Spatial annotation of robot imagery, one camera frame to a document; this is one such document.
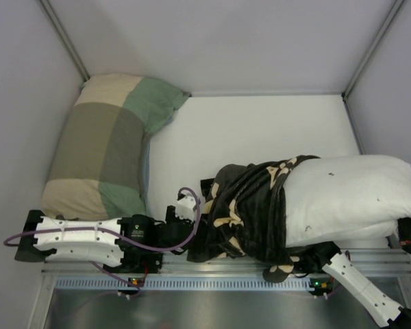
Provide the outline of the white pillow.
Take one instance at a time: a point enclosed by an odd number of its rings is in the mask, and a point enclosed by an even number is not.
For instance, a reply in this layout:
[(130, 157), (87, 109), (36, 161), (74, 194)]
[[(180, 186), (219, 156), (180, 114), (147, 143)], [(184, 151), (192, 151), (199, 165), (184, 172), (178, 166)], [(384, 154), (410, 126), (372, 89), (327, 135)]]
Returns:
[(286, 247), (387, 237), (411, 219), (411, 165), (391, 156), (306, 160), (284, 192)]

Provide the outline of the black floral plush pillowcase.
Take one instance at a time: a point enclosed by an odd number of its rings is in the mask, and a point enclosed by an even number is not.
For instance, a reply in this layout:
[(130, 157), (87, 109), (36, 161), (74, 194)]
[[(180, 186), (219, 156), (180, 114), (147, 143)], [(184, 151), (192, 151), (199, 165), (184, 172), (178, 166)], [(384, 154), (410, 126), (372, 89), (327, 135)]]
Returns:
[(286, 193), (293, 170), (310, 156), (261, 164), (228, 164), (210, 185), (187, 260), (248, 256), (267, 268), (265, 281), (285, 281), (294, 269), (286, 248)]

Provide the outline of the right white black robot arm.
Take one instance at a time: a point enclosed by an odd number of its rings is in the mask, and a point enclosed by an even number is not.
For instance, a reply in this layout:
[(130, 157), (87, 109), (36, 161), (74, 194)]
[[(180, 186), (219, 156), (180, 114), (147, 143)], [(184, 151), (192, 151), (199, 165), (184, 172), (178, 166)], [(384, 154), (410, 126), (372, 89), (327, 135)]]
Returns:
[[(397, 221), (399, 244), (411, 254), (411, 219)], [(316, 252), (321, 269), (343, 285), (366, 309), (380, 328), (411, 328), (411, 309), (390, 299), (364, 277), (333, 242)]]

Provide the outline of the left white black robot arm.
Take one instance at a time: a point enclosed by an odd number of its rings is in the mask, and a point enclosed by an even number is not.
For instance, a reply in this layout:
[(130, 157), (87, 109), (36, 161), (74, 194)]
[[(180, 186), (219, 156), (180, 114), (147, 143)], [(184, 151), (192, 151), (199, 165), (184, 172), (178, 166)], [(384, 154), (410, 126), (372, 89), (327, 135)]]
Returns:
[(32, 210), (16, 238), (14, 258), (25, 263), (94, 262), (110, 273), (157, 273), (164, 253), (188, 249), (199, 215), (198, 206), (177, 204), (167, 207), (163, 221), (133, 215), (80, 222)]

